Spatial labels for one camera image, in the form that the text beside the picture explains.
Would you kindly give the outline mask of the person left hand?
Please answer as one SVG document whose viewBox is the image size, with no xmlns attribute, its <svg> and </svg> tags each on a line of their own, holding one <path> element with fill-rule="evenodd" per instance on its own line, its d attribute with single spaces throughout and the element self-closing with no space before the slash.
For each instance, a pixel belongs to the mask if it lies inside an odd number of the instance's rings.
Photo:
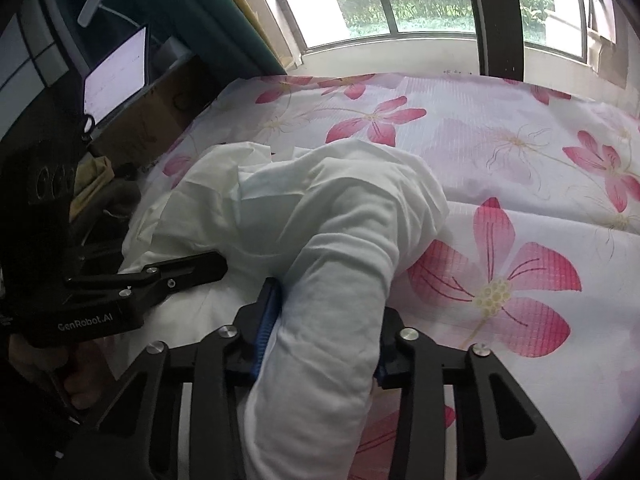
<svg viewBox="0 0 640 480">
<path fill-rule="evenodd" d="M 70 348 L 36 348 L 12 335 L 9 362 L 26 379 L 52 379 L 78 410 L 92 408 L 114 384 L 114 375 L 94 341 Z"/>
</svg>

